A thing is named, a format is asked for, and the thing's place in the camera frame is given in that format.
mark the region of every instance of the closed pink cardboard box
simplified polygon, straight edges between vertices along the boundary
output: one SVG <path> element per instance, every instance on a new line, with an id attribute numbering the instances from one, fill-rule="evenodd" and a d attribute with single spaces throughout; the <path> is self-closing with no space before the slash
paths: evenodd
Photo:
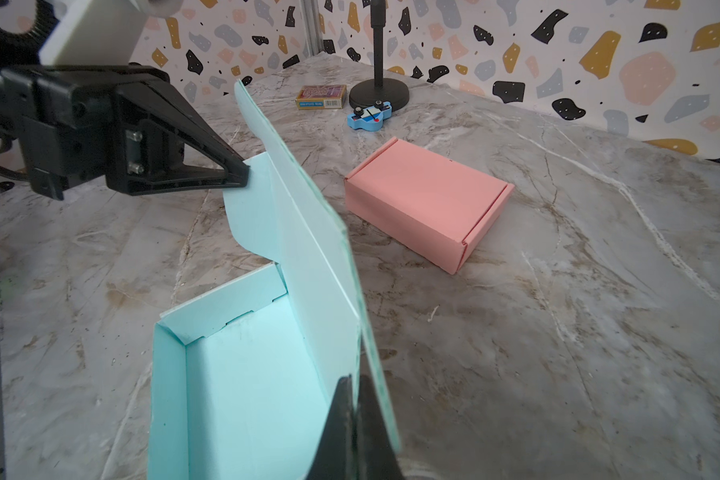
<path id="1" fill-rule="evenodd" d="M 349 211 L 455 274 L 514 185 L 391 139 L 344 179 Z"/>

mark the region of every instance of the box lid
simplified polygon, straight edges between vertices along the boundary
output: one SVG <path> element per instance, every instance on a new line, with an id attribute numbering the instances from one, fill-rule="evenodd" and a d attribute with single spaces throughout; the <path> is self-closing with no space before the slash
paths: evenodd
<path id="1" fill-rule="evenodd" d="M 457 242 L 507 187 L 505 181 L 396 138 L 347 180 Z"/>

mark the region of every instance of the blue toy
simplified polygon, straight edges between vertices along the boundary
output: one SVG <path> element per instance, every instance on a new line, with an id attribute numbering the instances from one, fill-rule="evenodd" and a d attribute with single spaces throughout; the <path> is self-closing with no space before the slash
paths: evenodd
<path id="1" fill-rule="evenodd" d="M 356 107 L 354 113 L 347 115 L 347 125 L 357 130 L 376 131 L 382 127 L 384 120 L 392 116 L 392 105 L 385 101 L 377 101 L 374 107 Z"/>

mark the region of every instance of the gray marble surface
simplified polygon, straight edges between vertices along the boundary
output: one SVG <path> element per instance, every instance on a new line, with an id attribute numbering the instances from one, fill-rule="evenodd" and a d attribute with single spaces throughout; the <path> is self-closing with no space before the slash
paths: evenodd
<path id="1" fill-rule="evenodd" d="M 720 478 L 720 165 L 411 78 L 379 132 L 295 109 L 371 75 L 321 54 L 249 89 L 347 224 L 406 472 Z M 232 95 L 198 111 L 263 150 Z M 392 136 L 517 186 L 454 276 L 346 211 Z M 219 192 L 2 194 L 9 478 L 144 478 L 159 312 L 265 262 Z"/>

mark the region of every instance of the screw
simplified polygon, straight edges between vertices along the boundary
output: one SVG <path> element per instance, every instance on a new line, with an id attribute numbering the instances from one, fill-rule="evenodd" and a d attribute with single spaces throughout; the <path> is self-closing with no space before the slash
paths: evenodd
<path id="1" fill-rule="evenodd" d="M 141 141 L 144 136 L 140 131 L 125 130 L 125 138 L 133 141 Z"/>
<path id="2" fill-rule="evenodd" d="M 136 164 L 131 162 L 128 164 L 128 173 L 141 175 L 144 173 L 144 166 L 142 164 Z"/>

